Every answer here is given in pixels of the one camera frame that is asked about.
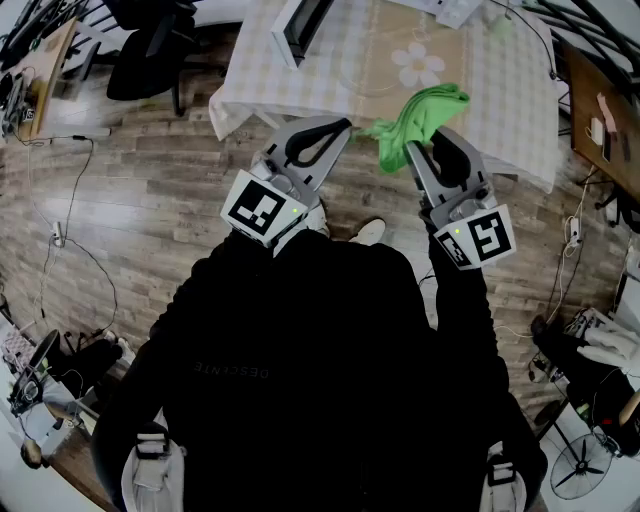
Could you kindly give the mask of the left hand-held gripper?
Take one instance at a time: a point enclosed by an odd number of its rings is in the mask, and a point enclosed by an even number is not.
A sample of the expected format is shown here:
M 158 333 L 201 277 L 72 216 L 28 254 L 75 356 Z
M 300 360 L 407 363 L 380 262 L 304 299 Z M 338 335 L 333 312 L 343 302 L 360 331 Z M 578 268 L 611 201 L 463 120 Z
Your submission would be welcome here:
M 235 231 L 273 248 L 320 204 L 318 188 L 350 137 L 344 117 L 313 116 L 285 123 L 250 170 L 240 170 L 221 210 Z

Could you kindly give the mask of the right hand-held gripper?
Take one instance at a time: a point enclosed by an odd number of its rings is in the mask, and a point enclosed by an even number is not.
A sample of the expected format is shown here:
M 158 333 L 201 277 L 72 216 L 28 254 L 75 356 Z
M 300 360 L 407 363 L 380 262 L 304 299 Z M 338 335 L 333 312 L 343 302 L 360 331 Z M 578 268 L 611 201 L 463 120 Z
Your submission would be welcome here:
M 433 134 L 433 158 L 410 141 L 404 154 L 427 230 L 460 270 L 477 269 L 516 252 L 509 211 L 499 205 L 480 153 L 447 127 Z

